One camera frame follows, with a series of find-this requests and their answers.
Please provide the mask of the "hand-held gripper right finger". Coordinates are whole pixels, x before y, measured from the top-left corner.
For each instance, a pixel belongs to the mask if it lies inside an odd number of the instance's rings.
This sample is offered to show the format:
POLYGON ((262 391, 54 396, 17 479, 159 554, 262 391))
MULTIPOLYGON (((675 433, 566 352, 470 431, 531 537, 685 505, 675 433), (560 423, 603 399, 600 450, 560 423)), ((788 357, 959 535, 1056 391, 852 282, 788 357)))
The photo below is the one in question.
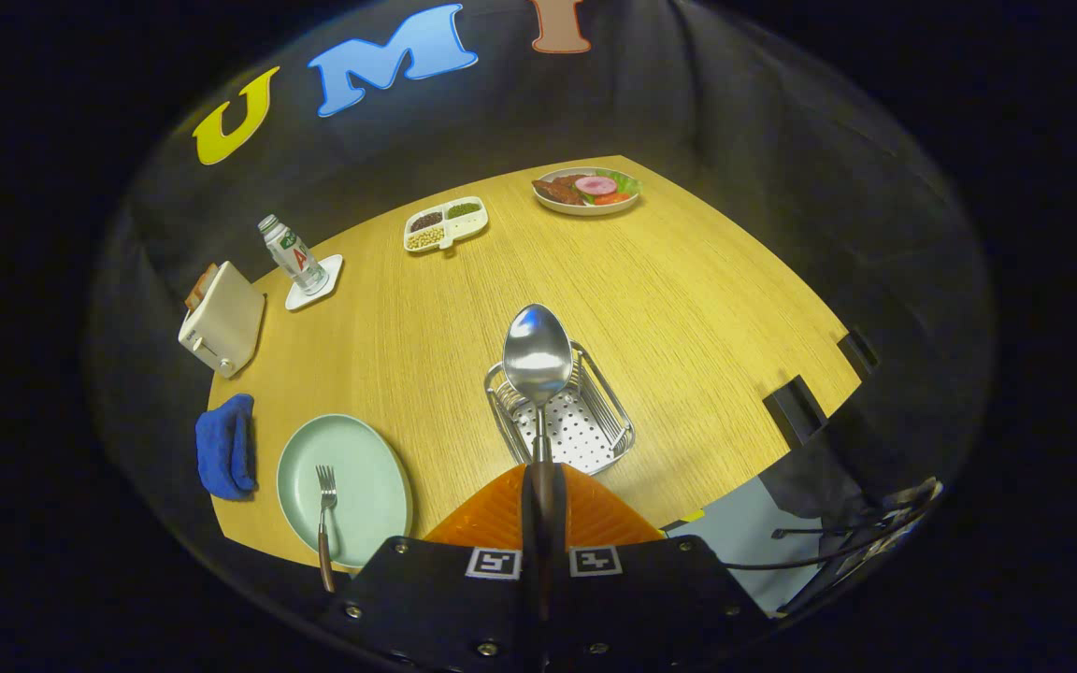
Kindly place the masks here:
POLYGON ((548 668, 702 672, 768 635, 704 539, 667 537, 581 469, 553 472, 548 668))

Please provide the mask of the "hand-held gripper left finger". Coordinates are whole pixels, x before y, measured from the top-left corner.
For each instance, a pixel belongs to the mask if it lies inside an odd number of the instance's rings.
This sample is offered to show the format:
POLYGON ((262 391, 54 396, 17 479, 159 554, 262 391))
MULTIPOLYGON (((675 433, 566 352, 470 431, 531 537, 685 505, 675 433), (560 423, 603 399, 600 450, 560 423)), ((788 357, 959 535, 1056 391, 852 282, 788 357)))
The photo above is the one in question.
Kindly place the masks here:
POLYGON ((387 537, 320 627, 406 672, 541 668, 531 472, 506 469, 428 537, 387 537))

